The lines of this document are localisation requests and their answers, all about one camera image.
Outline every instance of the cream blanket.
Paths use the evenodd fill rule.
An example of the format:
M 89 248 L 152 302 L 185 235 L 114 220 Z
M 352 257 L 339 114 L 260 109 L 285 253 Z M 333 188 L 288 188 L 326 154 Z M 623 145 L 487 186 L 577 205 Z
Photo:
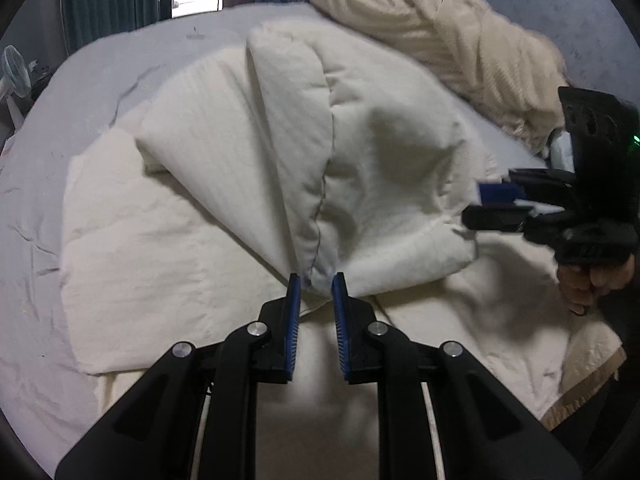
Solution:
M 552 427 L 623 354 L 598 317 L 562 308 L 546 249 L 465 236 L 458 214 L 493 175 L 424 67 L 329 23 L 265 24 L 73 160 L 61 269 L 79 365 L 101 377 L 106 407 L 136 377 L 120 372 L 177 340 L 223 339 L 291 271 L 309 311 L 343 270 L 380 316 L 427 344 L 460 340 Z M 307 328 L 304 391 L 337 369 L 335 340 L 320 349 Z
M 311 0 L 348 27 L 424 63 L 481 114 L 540 152 L 564 125 L 564 59 L 484 0 Z

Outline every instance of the finger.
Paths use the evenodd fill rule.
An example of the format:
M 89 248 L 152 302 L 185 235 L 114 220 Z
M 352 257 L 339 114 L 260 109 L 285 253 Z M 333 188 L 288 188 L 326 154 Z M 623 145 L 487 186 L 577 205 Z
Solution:
M 556 272 L 558 281 L 570 286 L 571 288 L 579 288 L 580 290 L 589 290 L 591 288 L 591 280 L 589 274 L 583 270 L 575 270 L 575 267 L 561 266 Z
M 566 283 L 560 282 L 560 292 L 562 296 L 571 303 L 577 303 L 581 305 L 593 306 L 596 301 L 596 296 L 591 290 L 581 290 L 580 288 L 573 288 Z
M 628 260 L 618 267 L 591 267 L 590 280 L 596 287 L 609 286 L 620 289 L 631 281 L 635 270 L 635 258 L 629 256 Z
M 611 292 L 611 288 L 610 288 L 610 287 L 608 287 L 607 285 L 605 285 L 605 286 L 601 286 L 600 288 L 597 288 L 597 289 L 595 290 L 595 297 L 596 297 L 596 300 L 597 300 L 598 298 L 601 298 L 602 296 L 606 296 L 606 295 L 607 295 L 607 294 L 609 294 L 610 292 Z
M 609 282 L 609 286 L 614 290 L 620 290 L 625 288 L 628 283 L 633 279 L 634 273 L 636 272 L 636 259 L 633 256 L 629 256 L 628 260 L 625 264 L 620 267 L 619 272 L 617 272 L 612 280 Z
M 571 312 L 578 316 L 584 316 L 584 311 L 587 309 L 584 305 L 578 305 L 577 303 L 571 303 L 570 301 L 567 301 L 566 304 Z

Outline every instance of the folded comforter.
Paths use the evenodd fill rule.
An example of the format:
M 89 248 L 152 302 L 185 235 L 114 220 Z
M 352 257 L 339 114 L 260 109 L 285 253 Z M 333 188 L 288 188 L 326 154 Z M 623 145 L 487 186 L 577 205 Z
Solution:
M 61 269 L 79 365 L 111 374 L 106 406 L 127 383 L 113 373 L 177 340 L 221 340 L 290 272 L 308 312 L 343 271 L 415 340 L 463 342 L 554 426 L 570 413 L 564 394 L 575 409 L 623 352 L 598 317 L 577 324 L 562 309 L 546 249 L 499 235 L 478 245 L 460 228 L 476 181 L 494 176 L 425 67 L 329 22 L 267 23 L 73 160 Z
M 564 125 L 564 59 L 484 0 L 311 0 L 334 20 L 424 63 L 481 114 L 540 152 Z

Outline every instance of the bed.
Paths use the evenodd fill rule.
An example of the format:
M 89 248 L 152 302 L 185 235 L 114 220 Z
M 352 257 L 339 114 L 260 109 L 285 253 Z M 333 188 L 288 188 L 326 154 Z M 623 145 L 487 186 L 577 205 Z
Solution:
M 97 381 L 76 371 L 60 300 L 62 196 L 70 158 L 172 73 L 241 42 L 254 25 L 285 15 L 316 12 L 306 4 L 242 6 L 98 40 L 58 70 L 0 157 L 0 406 L 50 476 L 98 413 Z M 584 75 L 581 83 L 587 82 Z M 543 166 L 473 110 L 466 113 L 502 169 Z

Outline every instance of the white bedsheet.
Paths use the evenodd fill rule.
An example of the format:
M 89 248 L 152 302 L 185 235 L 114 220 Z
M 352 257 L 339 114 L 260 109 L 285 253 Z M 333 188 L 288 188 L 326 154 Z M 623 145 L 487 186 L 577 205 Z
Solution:
M 60 67 L 11 150 L 0 158 L 0 406 L 50 475 L 105 405 L 137 377 L 132 372 L 96 380 L 80 373 L 68 342 L 58 255 L 70 158 L 84 152 L 105 127 L 152 96 L 177 70 L 241 43 L 263 20 L 285 15 L 312 19 L 318 14 L 302 4 L 243 6 L 187 16 L 90 44 Z M 542 166 L 493 124 L 466 105 L 460 106 L 497 155 L 502 170 Z M 327 371 L 334 380 L 318 390 L 322 398 L 330 400 L 335 389 L 346 388 L 334 372 Z M 282 430 L 273 440 L 283 444 L 289 427 L 302 413 L 297 406 L 287 411 L 282 390 L 268 395 L 268 404 L 280 404 Z M 334 402 L 331 415 L 319 417 L 326 434 L 336 435 L 333 424 L 343 409 Z M 303 432 L 296 439 L 287 437 L 286 442 L 317 466 L 323 461 L 322 452 L 314 446 L 315 437 Z M 258 447 L 258 456 L 265 458 L 268 449 Z M 375 462 L 370 446 L 362 453 L 347 445 L 332 447 L 331 452 L 337 454 L 337 461 L 354 455 L 362 457 L 361 463 Z M 286 460 L 270 465 L 274 478 L 287 467 Z
M 456 272 L 468 262 L 467 242 L 447 238 L 450 218 L 442 223 L 446 229 L 439 222 L 470 200 L 475 179 L 486 176 L 486 155 L 452 96 L 431 77 L 408 58 L 333 25 L 282 22 L 252 32 L 248 51 L 220 52 L 164 85 L 76 159 L 70 174 L 63 299 L 81 367 L 94 374 L 133 370 L 149 366 L 175 340 L 219 340 L 233 325 L 254 319 L 268 294 L 278 287 L 283 293 L 277 278 L 292 270 L 325 295 L 336 270 L 348 269 L 356 295 L 453 273 L 427 288 L 379 294 L 382 315 L 434 346 L 459 339 L 548 427 L 559 423 L 568 414 L 564 394 L 602 370 L 620 342 L 598 317 L 576 322 L 562 307 L 545 248 L 517 237 L 483 236 L 481 258 Z M 417 88 L 424 101 L 412 97 Z M 384 128 L 376 130 L 376 121 Z M 392 143 L 381 151 L 386 140 Z M 412 149 L 402 151 L 409 141 Z M 439 150 L 467 162 L 440 174 L 447 158 Z M 431 152 L 438 154 L 435 163 L 422 164 Z M 203 218 L 168 175 L 148 174 L 160 168 L 260 260 Z M 390 183 L 406 172 L 393 192 Z M 353 193 L 359 186 L 367 189 L 363 196 Z M 439 199 L 430 202 L 431 193 Z M 359 198 L 345 199 L 353 196 Z M 424 211 L 416 214 L 411 206 L 421 201 Z M 331 208 L 323 209 L 327 204 Z M 308 230 L 309 218 L 321 225 Z M 340 227 L 353 224 L 351 233 L 358 235 L 336 237 L 335 218 L 342 219 Z M 412 242 L 407 251 L 402 247 L 414 228 L 427 228 L 424 241 L 430 243 Z M 433 233 L 438 240 L 430 239 Z M 359 251 L 378 241 L 391 257 L 359 259 Z M 332 260 L 344 248 L 350 251 Z M 225 267 L 228 275 L 220 272 Z M 238 290 L 230 288 L 234 284 Z M 100 298 L 88 306 L 96 291 Z M 95 322 L 100 331 L 92 328 Z M 570 338 L 589 349 L 587 358 L 571 352 Z M 322 354 L 315 367 L 327 366 L 327 358 Z M 576 371 L 569 380 L 566 364 Z M 322 389 L 321 374 L 306 370 L 305 377 Z M 104 404 L 122 392 L 114 393 L 115 382 Z M 348 396 L 334 401 L 350 404 Z M 306 416 L 316 418 L 322 409 L 310 408 Z

